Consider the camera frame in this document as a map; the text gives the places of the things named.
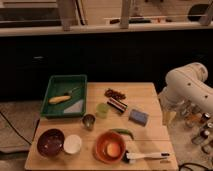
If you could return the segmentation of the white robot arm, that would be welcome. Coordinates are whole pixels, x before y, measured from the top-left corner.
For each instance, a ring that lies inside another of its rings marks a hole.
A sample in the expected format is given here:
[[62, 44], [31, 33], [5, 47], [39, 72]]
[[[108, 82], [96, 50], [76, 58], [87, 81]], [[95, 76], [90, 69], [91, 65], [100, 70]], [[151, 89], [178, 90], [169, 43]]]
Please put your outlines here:
[[213, 88], [205, 84], [207, 78], [208, 70], [199, 62], [166, 74], [166, 86], [158, 94], [164, 125], [168, 125], [175, 114], [187, 116], [204, 112], [213, 115]]

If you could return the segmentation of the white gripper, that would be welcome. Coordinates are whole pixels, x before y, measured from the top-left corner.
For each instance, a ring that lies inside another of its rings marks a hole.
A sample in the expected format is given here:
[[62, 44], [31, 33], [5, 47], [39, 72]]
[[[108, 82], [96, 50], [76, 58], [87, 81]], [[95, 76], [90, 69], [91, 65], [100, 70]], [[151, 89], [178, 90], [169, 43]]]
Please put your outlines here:
[[176, 105], [168, 103], [166, 101], [162, 101], [161, 109], [163, 114], [163, 124], [165, 126], [168, 126], [176, 115]]

